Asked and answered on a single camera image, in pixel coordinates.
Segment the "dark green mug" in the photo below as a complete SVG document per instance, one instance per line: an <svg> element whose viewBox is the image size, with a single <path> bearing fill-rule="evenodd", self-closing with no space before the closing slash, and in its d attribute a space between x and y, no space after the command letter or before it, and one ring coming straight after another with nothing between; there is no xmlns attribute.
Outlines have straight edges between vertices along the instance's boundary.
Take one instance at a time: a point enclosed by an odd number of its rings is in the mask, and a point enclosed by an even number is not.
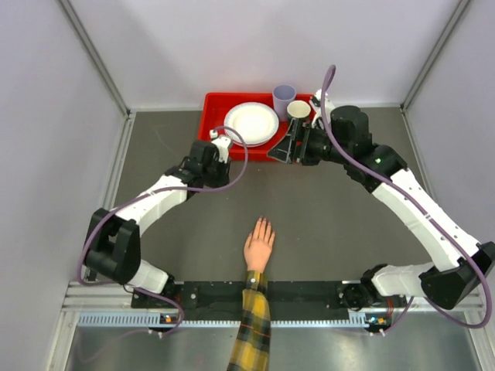
<svg viewBox="0 0 495 371"><path fill-rule="evenodd" d="M306 122L310 118L312 108L304 100L294 100L286 108L288 123L294 121Z"/></svg>

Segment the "yellow plaid sleeve forearm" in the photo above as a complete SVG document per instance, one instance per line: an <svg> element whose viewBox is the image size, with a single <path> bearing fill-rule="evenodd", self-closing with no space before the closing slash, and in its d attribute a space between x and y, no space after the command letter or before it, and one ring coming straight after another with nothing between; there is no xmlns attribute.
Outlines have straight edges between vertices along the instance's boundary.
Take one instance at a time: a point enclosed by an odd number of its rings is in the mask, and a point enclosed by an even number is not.
<svg viewBox="0 0 495 371"><path fill-rule="evenodd" d="M242 291L241 323L227 370L268 370L271 343L271 313L268 281L248 271Z"/></svg>

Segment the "lower white plate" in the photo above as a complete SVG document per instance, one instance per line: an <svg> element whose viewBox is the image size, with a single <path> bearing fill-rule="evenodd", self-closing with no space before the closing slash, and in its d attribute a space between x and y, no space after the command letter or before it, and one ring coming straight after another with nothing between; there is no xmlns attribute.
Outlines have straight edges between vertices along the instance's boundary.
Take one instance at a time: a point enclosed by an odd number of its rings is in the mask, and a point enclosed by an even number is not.
<svg viewBox="0 0 495 371"><path fill-rule="evenodd" d="M262 146L262 145L268 143L274 137L273 134L272 135L253 134L253 135L249 135L249 136L243 136L242 137L243 141L242 141L239 136L237 136L235 133L233 133L231 131L226 131L225 134L227 135L227 137L229 137L231 139L231 141L234 144L242 147L243 146L242 142L244 142L246 144L246 146L249 148Z"/></svg>

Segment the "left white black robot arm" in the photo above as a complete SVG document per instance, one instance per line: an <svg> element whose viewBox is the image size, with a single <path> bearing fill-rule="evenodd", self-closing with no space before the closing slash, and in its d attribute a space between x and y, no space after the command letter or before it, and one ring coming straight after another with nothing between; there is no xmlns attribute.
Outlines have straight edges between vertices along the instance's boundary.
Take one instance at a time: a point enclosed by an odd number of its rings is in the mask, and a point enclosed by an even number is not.
<svg viewBox="0 0 495 371"><path fill-rule="evenodd" d="M189 154L132 202L112 211L94 212L85 242L82 264L111 281L141 288L158 306L175 299L173 276L142 259L141 237L173 207L199 189L229 183L231 140L221 135L212 141L196 140Z"/></svg>

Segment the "mannequin hand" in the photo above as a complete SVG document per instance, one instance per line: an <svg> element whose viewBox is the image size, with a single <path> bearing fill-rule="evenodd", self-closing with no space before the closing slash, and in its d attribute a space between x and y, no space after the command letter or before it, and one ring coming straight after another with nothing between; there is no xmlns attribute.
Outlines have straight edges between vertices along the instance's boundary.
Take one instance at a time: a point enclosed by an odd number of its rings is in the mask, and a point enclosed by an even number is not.
<svg viewBox="0 0 495 371"><path fill-rule="evenodd" d="M263 273L268 265L275 242L275 230L269 220L260 217L244 244L247 271Z"/></svg>

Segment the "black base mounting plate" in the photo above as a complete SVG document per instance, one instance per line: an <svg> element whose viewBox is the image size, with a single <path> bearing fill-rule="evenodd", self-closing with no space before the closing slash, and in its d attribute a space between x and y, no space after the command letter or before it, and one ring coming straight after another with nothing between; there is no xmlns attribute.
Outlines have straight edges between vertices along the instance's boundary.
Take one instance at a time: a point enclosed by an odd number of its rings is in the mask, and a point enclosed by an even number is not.
<svg viewBox="0 0 495 371"><path fill-rule="evenodd" d="M405 298L380 297L360 283L342 281L270 281L249 288L244 281L186 281L166 284L161 296L177 303L189 321L234 320L246 304L260 299L273 321L348 319L351 311L377 309L390 318Z"/></svg>

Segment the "aluminium frame rail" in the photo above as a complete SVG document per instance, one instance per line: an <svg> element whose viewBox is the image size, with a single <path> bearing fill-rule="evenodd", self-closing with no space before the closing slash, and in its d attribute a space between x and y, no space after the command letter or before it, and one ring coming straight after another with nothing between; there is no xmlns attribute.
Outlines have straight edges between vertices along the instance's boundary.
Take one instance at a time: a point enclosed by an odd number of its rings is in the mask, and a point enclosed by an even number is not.
<svg viewBox="0 0 495 371"><path fill-rule="evenodd" d="M70 282L65 298L63 299L63 310L82 311L83 309L128 309L131 307L131 294L126 292L122 286L109 284L103 286L83 286L77 282ZM480 291L475 290L469 294L454 311L482 311L485 308Z"/></svg>

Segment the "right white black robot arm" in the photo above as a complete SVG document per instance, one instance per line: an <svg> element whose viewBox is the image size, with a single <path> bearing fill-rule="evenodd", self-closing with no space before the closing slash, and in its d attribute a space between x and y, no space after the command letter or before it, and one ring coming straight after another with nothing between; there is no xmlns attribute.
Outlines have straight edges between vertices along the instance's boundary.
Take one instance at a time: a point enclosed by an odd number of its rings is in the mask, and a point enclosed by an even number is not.
<svg viewBox="0 0 495 371"><path fill-rule="evenodd" d="M283 139L268 157L283 163L343 166L347 175L388 207L417 238L431 260L396 267L379 264L360 282L361 297L377 306L393 295L423 297L450 310L480 284L494 267L494 244L480 243L449 218L416 180L391 147L374 143L368 116L358 107L343 106L323 120L293 118Z"/></svg>

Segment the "upper white plate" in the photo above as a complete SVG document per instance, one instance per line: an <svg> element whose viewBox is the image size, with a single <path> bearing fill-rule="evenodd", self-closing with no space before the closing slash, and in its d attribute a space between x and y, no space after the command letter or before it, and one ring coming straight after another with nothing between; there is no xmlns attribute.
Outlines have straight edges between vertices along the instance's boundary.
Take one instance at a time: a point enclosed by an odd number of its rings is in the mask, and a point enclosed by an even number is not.
<svg viewBox="0 0 495 371"><path fill-rule="evenodd" d="M231 131L243 139L253 134L274 135L278 131L279 119L275 111L266 104L247 102L231 108L224 118L224 131Z"/></svg>

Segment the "red plastic tray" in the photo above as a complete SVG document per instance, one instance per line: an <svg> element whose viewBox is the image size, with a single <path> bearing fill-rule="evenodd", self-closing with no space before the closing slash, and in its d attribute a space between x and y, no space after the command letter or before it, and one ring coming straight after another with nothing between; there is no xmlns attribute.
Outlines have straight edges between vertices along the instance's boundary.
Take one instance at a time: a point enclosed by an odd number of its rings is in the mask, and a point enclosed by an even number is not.
<svg viewBox="0 0 495 371"><path fill-rule="evenodd" d="M238 141L244 139L251 162L270 162L268 151L288 130L288 123L280 121L273 109L270 93L210 92L204 98L203 113L197 137L209 140L210 132L221 125L236 132L221 130L234 144L230 156L234 161L244 159L244 149Z"/></svg>

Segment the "white plate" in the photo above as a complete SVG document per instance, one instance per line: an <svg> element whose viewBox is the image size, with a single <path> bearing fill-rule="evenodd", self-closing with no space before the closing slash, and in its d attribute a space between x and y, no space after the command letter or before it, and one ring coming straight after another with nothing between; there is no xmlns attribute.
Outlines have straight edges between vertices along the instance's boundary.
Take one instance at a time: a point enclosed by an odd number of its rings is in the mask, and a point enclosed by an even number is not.
<svg viewBox="0 0 495 371"><path fill-rule="evenodd" d="M233 133L231 131L226 131L225 134L227 135L227 137L229 137L231 139L231 141L234 144L242 147L243 146L242 142L244 142L246 144L246 146L249 148L262 146L262 145L268 143L274 137L273 134L272 135L253 134L253 135L249 135L249 136L243 136L242 137L243 141L242 141L239 136L237 136L235 133Z"/></svg>
<svg viewBox="0 0 495 371"><path fill-rule="evenodd" d="M231 131L243 139L253 134L274 135L278 131L279 119L275 111L266 104L247 102L231 108L224 118L224 131Z"/></svg>

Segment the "lavender plastic cup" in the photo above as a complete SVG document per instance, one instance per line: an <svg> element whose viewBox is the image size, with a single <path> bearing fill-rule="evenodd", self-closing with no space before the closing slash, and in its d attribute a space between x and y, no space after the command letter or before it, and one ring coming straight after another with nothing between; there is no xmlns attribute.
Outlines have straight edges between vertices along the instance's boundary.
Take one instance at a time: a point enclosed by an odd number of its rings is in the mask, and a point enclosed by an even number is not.
<svg viewBox="0 0 495 371"><path fill-rule="evenodd" d="M273 109L280 121L287 121L287 107L294 101L296 94L296 89L288 84L280 84L273 89Z"/></svg>

